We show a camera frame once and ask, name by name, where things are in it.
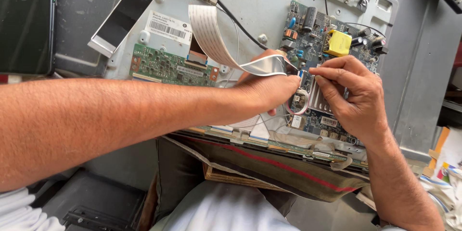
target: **barcode label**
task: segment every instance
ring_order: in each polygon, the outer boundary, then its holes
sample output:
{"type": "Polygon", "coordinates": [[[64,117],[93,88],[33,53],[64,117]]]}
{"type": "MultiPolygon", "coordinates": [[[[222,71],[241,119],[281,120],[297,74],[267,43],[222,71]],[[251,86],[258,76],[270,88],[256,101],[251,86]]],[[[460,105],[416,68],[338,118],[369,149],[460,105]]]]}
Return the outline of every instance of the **barcode label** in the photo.
{"type": "Polygon", "coordinates": [[[182,39],[184,39],[184,37],[186,36],[186,33],[185,32],[181,32],[179,30],[176,30],[172,27],[168,27],[166,25],[163,25],[163,24],[160,24],[160,23],[157,23],[155,21],[151,21],[151,23],[149,24],[149,27],[153,28],[154,30],[160,30],[160,31],[163,31],[165,33],[168,33],[168,34],[171,34],[173,36],[177,36],[177,37],[180,37],[182,39]]]}
{"type": "Polygon", "coordinates": [[[294,128],[299,128],[300,127],[300,122],[302,121],[302,117],[298,115],[294,115],[292,119],[292,124],[291,126],[294,128]]]}
{"type": "Polygon", "coordinates": [[[321,117],[321,124],[332,126],[332,127],[337,127],[338,121],[335,119],[323,116],[321,117]]]}
{"type": "Polygon", "coordinates": [[[155,11],[151,11],[149,14],[145,31],[175,40],[186,45],[191,44],[191,24],[182,22],[155,11]]]}
{"type": "Polygon", "coordinates": [[[322,153],[322,152],[317,152],[317,151],[313,151],[313,154],[319,155],[319,156],[324,156],[324,157],[330,157],[330,154],[322,153]]]}
{"type": "Polygon", "coordinates": [[[186,73],[189,73],[189,74],[194,74],[194,75],[197,75],[197,76],[204,76],[204,73],[193,70],[193,69],[190,69],[190,68],[184,68],[184,67],[178,66],[178,67],[176,67],[176,70],[186,72],[186,73]]]}

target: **red stripe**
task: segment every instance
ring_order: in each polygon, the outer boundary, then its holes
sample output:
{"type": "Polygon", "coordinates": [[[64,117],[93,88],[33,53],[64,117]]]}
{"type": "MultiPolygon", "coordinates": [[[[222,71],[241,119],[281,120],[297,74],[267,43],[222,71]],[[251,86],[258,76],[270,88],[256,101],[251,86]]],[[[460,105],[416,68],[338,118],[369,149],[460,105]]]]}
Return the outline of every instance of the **red stripe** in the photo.
{"type": "Polygon", "coordinates": [[[239,148],[237,147],[234,147],[234,146],[231,146],[231,145],[221,145],[221,144],[216,144],[216,143],[212,143],[212,142],[207,142],[207,141],[203,141],[203,140],[198,140],[198,139],[194,139],[194,138],[187,138],[187,139],[190,139],[190,140],[197,140],[197,141],[200,141],[200,142],[203,142],[203,143],[208,143],[208,144],[211,144],[211,145],[216,145],[216,146],[220,146],[220,147],[223,147],[225,149],[228,149],[228,150],[233,150],[233,151],[236,151],[237,153],[241,154],[241,155],[244,155],[246,157],[249,157],[251,159],[254,159],[254,160],[259,160],[259,161],[262,161],[264,163],[269,163],[269,164],[273,164],[274,166],[277,166],[281,169],[285,169],[285,170],[288,170],[288,171],[291,171],[293,173],[296,173],[298,175],[302,175],[303,177],[305,178],[308,178],[312,181],[315,181],[323,186],[326,186],[326,187],[329,187],[335,191],[348,191],[348,192],[352,192],[352,191],[355,191],[357,188],[355,187],[337,187],[335,185],[333,185],[332,183],[329,183],[327,181],[324,181],[324,180],[321,180],[319,178],[316,178],[315,176],[313,175],[310,175],[304,171],[301,171],[299,169],[295,169],[295,168],[292,168],[290,167],[289,165],[286,165],[286,164],[283,164],[283,163],[280,163],[280,162],[277,162],[277,161],[274,161],[274,160],[271,160],[271,159],[268,159],[268,158],[265,158],[265,157],[261,157],[261,156],[257,156],[257,155],[253,155],[253,154],[250,154],[248,152],[245,152],[245,151],[242,151],[240,150],[239,148]]]}

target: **wooden board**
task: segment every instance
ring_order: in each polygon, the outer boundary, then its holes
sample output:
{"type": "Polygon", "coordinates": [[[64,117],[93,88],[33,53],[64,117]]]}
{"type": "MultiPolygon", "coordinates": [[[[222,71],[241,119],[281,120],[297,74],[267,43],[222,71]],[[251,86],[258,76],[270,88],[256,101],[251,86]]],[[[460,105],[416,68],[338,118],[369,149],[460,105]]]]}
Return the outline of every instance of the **wooden board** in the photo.
{"type": "Polygon", "coordinates": [[[286,192],[283,189],[271,186],[261,181],[257,181],[257,180],[247,178],[247,177],[244,177],[238,174],[229,173],[229,172],[225,172],[219,169],[212,168],[208,166],[206,163],[202,163],[202,168],[204,170],[204,178],[206,180],[286,192]]]}

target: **green circuit board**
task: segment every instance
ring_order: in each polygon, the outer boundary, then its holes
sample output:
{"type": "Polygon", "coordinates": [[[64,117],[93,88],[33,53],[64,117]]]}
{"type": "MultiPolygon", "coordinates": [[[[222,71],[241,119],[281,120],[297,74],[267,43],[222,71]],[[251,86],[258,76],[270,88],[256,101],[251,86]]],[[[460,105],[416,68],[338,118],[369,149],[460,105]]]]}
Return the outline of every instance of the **green circuit board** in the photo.
{"type": "Polygon", "coordinates": [[[134,80],[186,86],[215,86],[218,68],[135,44],[130,75],[134,80]]]}

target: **ribbon cable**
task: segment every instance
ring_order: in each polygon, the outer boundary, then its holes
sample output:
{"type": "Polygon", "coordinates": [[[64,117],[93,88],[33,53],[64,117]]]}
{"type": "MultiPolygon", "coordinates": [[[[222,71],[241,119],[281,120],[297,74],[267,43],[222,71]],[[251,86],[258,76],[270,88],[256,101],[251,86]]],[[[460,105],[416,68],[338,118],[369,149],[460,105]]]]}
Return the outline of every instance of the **ribbon cable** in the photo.
{"type": "Polygon", "coordinates": [[[258,76],[297,74],[298,70],[282,55],[270,55],[239,65],[229,53],[218,28],[217,8],[206,5],[189,5],[189,19],[194,37],[200,48],[219,64],[243,70],[258,76]]]}

